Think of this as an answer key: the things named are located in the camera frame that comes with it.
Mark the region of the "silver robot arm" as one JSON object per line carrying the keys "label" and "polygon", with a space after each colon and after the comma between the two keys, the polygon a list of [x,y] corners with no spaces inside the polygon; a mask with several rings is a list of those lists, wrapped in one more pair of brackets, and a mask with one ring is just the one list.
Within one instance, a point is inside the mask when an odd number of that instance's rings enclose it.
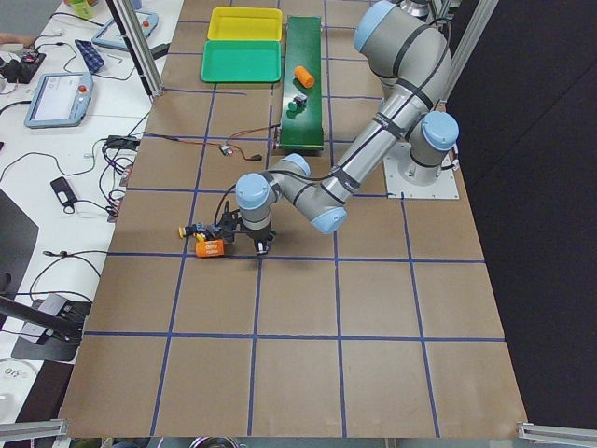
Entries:
{"label": "silver robot arm", "polygon": [[220,201],[214,226],[230,244],[239,234],[268,253],[274,232],[271,207],[287,199],[321,233],[344,222],[345,203],[399,142],[410,144],[412,161],[439,170],[458,138],[456,120],[435,110],[451,73],[448,37],[437,27],[413,17],[400,6],[378,1],[354,33],[354,48],[364,55],[383,85],[383,103],[329,174],[313,178],[299,154],[283,157],[270,169],[241,176],[232,187],[237,209]]}

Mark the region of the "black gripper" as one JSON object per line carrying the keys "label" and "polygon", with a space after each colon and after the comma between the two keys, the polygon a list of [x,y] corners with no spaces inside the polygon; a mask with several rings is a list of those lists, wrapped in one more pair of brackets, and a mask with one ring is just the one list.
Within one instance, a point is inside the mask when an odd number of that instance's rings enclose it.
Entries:
{"label": "black gripper", "polygon": [[226,244],[234,244],[237,235],[245,235],[254,241],[257,255],[267,255],[277,233],[268,224],[261,230],[250,230],[242,222],[239,210],[226,209],[216,223],[222,230],[222,239]]}

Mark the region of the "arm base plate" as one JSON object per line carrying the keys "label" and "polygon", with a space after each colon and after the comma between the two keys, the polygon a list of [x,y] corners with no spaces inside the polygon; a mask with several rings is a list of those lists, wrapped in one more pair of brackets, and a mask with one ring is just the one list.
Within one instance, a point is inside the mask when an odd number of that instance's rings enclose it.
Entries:
{"label": "arm base plate", "polygon": [[383,159],[387,196],[394,199],[459,200],[448,152],[437,167],[423,167],[410,156],[410,144],[396,143]]}

